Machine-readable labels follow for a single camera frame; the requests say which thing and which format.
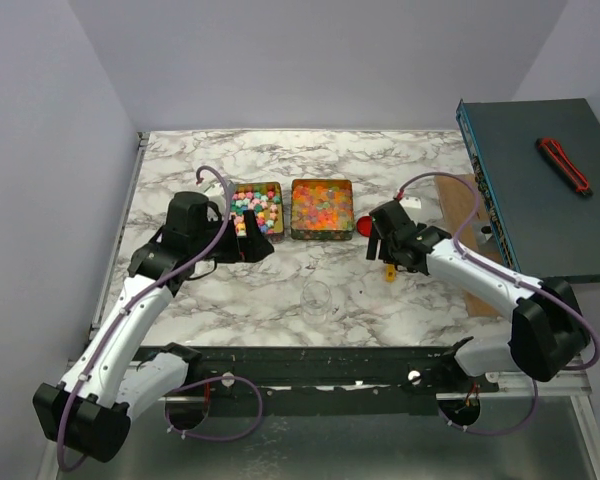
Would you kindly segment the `yellow plastic scoop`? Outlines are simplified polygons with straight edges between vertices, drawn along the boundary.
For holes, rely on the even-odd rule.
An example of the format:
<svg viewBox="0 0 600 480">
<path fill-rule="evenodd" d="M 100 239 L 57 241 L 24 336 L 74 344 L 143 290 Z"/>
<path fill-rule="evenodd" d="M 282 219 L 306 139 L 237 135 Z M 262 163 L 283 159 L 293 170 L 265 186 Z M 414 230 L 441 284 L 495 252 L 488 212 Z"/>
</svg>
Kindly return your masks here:
<svg viewBox="0 0 600 480">
<path fill-rule="evenodd" d="M 385 265 L 385 281 L 388 283 L 393 283 L 397 277 L 397 268 L 393 264 Z"/>
</svg>

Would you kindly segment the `tin of paper stars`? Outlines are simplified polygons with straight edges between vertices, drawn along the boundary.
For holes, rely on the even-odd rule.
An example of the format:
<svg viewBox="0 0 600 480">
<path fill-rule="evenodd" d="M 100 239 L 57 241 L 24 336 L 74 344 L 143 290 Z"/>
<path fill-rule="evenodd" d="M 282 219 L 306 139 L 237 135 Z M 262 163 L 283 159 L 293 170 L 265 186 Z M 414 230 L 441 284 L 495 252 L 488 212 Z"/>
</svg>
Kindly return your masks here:
<svg viewBox="0 0 600 480">
<path fill-rule="evenodd" d="M 279 182 L 239 183 L 231 188 L 231 198 L 227 201 L 220 195 L 219 209 L 224 212 L 229 205 L 229 224 L 222 240 L 228 241 L 234 236 L 247 237 L 246 216 L 253 212 L 259 231 L 271 242 L 284 239 L 284 207 L 282 188 Z"/>
</svg>

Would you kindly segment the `tin of gummy candies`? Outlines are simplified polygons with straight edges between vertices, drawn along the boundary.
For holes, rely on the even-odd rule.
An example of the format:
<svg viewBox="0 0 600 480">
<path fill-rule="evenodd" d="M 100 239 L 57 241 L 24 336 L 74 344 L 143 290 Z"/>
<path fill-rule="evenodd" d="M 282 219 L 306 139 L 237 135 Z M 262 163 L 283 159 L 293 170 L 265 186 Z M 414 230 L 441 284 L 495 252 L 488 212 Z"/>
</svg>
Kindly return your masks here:
<svg viewBox="0 0 600 480">
<path fill-rule="evenodd" d="M 354 231 L 351 181 L 294 179 L 290 229 L 294 240 L 351 240 Z"/>
</svg>

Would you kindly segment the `clear glass jar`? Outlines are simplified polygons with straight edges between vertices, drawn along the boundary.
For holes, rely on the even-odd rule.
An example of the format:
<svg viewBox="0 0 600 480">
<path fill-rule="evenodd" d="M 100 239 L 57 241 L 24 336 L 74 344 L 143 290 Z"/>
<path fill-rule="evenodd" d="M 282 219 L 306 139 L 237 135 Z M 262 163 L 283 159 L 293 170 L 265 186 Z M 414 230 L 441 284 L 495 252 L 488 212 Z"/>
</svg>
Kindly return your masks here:
<svg viewBox="0 0 600 480">
<path fill-rule="evenodd" d="M 307 282 L 300 296 L 301 315 L 312 327 L 323 327 L 332 307 L 332 294 L 328 285 L 321 281 Z"/>
</svg>

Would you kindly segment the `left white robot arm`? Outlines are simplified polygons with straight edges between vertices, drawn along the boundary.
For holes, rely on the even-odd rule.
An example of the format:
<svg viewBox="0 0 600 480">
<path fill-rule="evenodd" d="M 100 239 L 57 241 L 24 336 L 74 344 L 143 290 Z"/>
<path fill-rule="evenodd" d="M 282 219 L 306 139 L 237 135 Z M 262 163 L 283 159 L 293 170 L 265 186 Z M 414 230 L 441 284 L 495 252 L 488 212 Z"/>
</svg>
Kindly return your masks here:
<svg viewBox="0 0 600 480">
<path fill-rule="evenodd" d="M 33 406 L 57 455 L 72 449 L 84 458 L 112 460 L 133 420 L 169 392 L 194 393 L 213 382 L 201 352 L 177 343 L 162 347 L 144 367 L 128 370 L 151 325 L 194 279 L 197 263 L 256 263 L 273 245 L 247 212 L 239 234 L 231 207 L 203 194 L 178 192 L 165 223 L 136 250 L 117 303 L 75 364 L 55 385 L 41 384 Z"/>
</svg>

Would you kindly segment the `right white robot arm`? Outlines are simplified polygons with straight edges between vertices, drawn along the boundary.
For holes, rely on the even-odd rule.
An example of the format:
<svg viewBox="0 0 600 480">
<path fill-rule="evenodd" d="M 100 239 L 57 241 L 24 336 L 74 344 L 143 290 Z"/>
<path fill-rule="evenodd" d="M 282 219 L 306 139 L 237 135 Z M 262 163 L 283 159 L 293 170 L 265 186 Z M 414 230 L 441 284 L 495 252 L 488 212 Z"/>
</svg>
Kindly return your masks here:
<svg viewBox="0 0 600 480">
<path fill-rule="evenodd" d="M 523 372 L 550 381 L 591 342 L 571 286 L 511 271 L 455 240 L 448 232 L 414 222 L 391 200 L 371 211 L 370 260 L 443 280 L 494 308 L 511 324 L 509 335 L 463 340 L 440 379 L 460 392 L 488 372 Z"/>
</svg>

